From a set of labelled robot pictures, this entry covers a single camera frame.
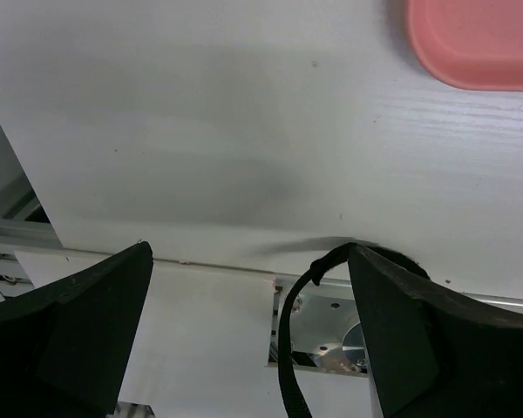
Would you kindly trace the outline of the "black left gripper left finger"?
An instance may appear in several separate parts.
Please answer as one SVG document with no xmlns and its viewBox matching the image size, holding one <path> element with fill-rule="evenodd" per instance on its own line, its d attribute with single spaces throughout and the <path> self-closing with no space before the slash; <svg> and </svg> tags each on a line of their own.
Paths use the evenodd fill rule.
<svg viewBox="0 0 523 418">
<path fill-rule="evenodd" d="M 0 417 L 113 414 L 152 271 L 139 242 L 0 302 Z"/>
</svg>

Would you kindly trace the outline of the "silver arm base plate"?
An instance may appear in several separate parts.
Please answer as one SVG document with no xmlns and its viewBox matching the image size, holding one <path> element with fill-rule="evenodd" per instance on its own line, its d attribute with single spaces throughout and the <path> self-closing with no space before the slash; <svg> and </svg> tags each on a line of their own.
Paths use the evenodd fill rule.
<svg viewBox="0 0 523 418">
<path fill-rule="evenodd" d="M 350 284 L 325 279 L 309 283 L 294 299 L 290 315 L 293 363 L 325 373 L 368 373 L 362 326 Z"/>
</svg>

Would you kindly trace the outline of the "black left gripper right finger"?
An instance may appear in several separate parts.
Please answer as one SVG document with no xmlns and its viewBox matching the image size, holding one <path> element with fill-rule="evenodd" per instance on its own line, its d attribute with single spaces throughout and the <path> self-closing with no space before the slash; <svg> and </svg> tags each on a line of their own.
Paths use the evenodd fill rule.
<svg viewBox="0 0 523 418">
<path fill-rule="evenodd" d="M 385 417 L 523 417 L 523 314 L 479 302 L 363 246 L 351 285 Z"/>
</svg>

